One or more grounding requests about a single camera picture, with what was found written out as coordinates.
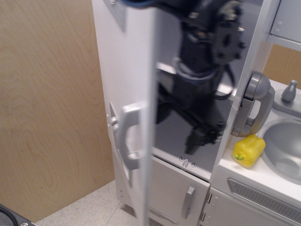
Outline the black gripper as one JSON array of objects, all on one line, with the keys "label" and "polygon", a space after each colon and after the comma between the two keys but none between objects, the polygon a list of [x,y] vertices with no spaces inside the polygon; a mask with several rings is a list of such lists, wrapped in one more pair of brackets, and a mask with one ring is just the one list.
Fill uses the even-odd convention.
[{"label": "black gripper", "polygon": [[214,144],[225,129],[225,120],[211,93],[200,81],[187,80],[172,73],[158,73],[156,123],[164,121],[172,110],[192,127],[186,139],[185,153],[192,155],[199,146]]}]

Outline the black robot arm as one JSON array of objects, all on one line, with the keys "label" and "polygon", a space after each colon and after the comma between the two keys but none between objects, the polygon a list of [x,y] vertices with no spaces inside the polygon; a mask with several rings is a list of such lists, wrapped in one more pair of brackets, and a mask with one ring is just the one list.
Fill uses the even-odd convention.
[{"label": "black robot arm", "polygon": [[172,76],[171,89],[158,84],[157,123],[176,111],[191,125],[185,142],[186,154],[215,143],[226,126],[216,101],[230,96],[218,94],[217,89],[224,74],[235,85],[230,63],[240,59],[245,48],[240,31],[242,2],[126,0],[125,4],[133,8],[159,8],[181,23],[182,41],[179,55],[174,59],[176,73]]}]

